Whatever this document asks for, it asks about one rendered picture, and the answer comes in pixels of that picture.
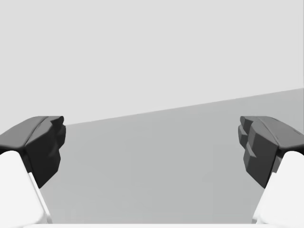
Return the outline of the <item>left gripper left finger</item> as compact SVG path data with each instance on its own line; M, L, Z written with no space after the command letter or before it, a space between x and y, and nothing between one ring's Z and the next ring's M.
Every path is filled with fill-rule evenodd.
M40 189L57 173L63 116L31 117L0 134L0 224L50 224Z

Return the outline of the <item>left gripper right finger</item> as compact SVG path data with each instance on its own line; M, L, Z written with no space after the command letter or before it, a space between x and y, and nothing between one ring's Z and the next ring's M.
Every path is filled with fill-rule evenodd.
M269 116L241 116L247 173L264 189L252 222L304 224L304 134Z

